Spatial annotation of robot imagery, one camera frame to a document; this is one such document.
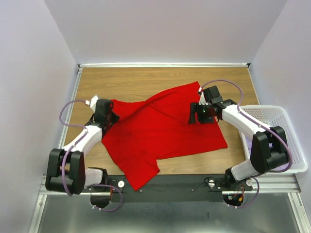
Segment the red t-shirt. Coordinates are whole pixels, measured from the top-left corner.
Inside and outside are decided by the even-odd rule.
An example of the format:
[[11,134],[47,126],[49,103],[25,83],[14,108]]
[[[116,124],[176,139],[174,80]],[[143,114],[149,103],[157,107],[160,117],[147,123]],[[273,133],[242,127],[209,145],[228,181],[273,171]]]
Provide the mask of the red t-shirt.
[[162,91],[145,101],[113,100],[120,116],[102,139],[112,161],[138,191],[160,171],[157,161],[226,149],[217,123],[189,124],[198,82]]

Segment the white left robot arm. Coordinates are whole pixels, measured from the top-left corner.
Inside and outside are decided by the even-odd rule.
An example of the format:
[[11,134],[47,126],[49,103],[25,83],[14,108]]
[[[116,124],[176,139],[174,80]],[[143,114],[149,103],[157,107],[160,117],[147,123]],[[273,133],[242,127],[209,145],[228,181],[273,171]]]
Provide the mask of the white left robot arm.
[[85,168],[85,157],[119,118],[113,111],[103,115],[94,113],[72,142],[60,149],[52,149],[48,160],[46,189],[65,192],[70,196],[80,194],[89,186],[98,192],[104,191],[108,185],[106,169]]

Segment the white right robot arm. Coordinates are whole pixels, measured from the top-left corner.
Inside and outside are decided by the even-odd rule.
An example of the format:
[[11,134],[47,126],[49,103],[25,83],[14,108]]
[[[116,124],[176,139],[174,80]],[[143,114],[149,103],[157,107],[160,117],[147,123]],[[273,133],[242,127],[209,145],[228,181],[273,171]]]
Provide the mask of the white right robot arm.
[[225,171],[223,180],[227,189],[235,190],[247,178],[266,172],[284,172],[291,167],[292,154],[282,127],[262,123],[230,99],[190,104],[189,124],[211,124],[215,122],[215,117],[228,122],[252,139],[250,158]]

